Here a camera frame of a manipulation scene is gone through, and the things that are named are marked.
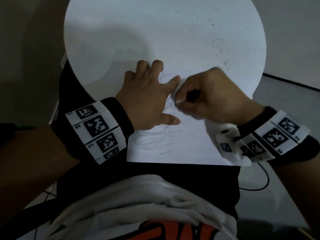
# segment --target person's right hand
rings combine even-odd
[[[187,93],[199,90],[195,102]],[[186,114],[216,123],[242,125],[264,111],[264,106],[248,98],[218,67],[190,76],[175,95],[177,107]]]

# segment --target person's left forearm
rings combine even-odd
[[[0,226],[79,161],[50,126],[19,132],[0,146]]]

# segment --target white round table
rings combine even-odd
[[[138,60],[194,73],[219,66],[252,96],[266,40],[251,0],[71,0],[64,25],[70,65],[96,100],[115,96]]]

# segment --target table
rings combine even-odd
[[[248,95],[266,59],[251,0],[71,0],[64,39],[80,83],[95,99],[114,96],[138,60],[200,72],[220,66]]]

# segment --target person's right forearm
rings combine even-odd
[[[312,231],[320,237],[320,154],[309,161],[273,169]]]

